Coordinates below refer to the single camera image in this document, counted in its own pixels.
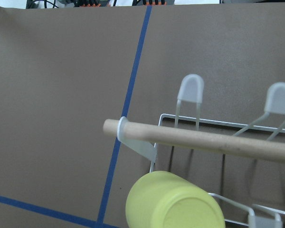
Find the yellow plastic cup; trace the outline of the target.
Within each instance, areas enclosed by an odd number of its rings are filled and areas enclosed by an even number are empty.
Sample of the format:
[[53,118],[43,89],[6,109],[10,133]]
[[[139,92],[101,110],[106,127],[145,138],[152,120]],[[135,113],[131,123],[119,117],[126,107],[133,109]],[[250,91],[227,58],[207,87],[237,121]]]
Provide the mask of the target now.
[[202,188],[167,171],[153,171],[135,182],[125,205],[131,228],[224,228],[216,200]]

